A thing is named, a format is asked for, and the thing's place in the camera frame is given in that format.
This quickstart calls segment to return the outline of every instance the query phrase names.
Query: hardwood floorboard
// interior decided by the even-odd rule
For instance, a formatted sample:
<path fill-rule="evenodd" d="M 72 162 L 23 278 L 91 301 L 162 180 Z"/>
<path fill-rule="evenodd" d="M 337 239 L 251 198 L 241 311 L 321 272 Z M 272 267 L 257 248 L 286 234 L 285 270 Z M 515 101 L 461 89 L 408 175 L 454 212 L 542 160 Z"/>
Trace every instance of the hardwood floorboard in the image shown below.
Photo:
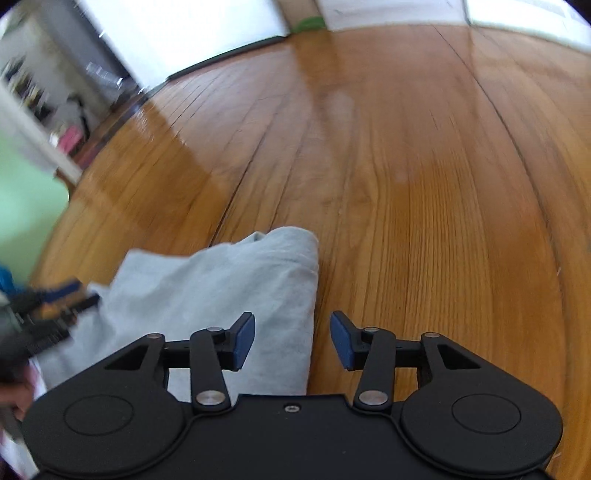
<path fill-rule="evenodd" d="M 436 330 L 550 397 L 591 478 L 591 57 L 468 27 L 308 32 L 171 82 L 100 152 L 35 282 L 110 282 L 295 225 L 320 243 L 310 393 L 354 392 L 328 318 Z M 416 389 L 400 371 L 396 398 Z"/>

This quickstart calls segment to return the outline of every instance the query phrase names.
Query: pink object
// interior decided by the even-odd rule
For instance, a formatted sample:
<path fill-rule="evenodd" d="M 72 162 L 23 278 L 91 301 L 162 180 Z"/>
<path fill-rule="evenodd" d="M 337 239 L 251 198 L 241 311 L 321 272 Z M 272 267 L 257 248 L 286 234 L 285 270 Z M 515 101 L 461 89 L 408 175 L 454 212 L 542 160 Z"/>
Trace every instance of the pink object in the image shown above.
<path fill-rule="evenodd" d="M 82 140 L 83 134 L 82 130 L 80 130 L 75 125 L 68 127 L 64 134 L 60 137 L 57 148 L 59 148 L 62 152 L 69 154 L 76 145 Z"/>

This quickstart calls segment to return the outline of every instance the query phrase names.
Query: metal screw head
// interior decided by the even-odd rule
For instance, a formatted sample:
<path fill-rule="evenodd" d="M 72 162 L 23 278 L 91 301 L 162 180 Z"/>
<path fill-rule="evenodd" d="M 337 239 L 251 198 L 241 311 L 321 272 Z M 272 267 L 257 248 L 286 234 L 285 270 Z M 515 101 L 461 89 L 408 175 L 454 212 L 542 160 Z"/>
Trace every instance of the metal screw head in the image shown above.
<path fill-rule="evenodd" d="M 205 390 L 198 393 L 195 400 L 197 400 L 197 403 L 206 407 L 213 407 L 223 403 L 226 400 L 226 396 L 219 390 Z"/>
<path fill-rule="evenodd" d="M 385 404 L 388 396 L 380 390 L 366 390 L 359 395 L 359 401 L 373 407 Z"/>

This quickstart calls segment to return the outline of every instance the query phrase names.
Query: gray towel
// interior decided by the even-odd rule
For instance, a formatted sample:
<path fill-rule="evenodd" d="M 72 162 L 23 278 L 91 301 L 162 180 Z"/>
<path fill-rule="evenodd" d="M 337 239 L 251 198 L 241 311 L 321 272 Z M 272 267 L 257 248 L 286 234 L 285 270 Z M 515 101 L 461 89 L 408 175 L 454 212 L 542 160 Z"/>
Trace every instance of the gray towel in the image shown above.
<path fill-rule="evenodd" d="M 132 250 L 110 287 L 91 287 L 103 301 L 98 312 L 80 317 L 73 341 L 39 357 L 43 378 L 53 388 L 147 333 L 184 340 L 252 312 L 256 334 L 244 367 L 224 372 L 232 401 L 240 393 L 303 395 L 317 283 L 318 241 L 295 227 L 191 257 Z M 189 372 L 171 371 L 168 390 L 189 401 Z"/>

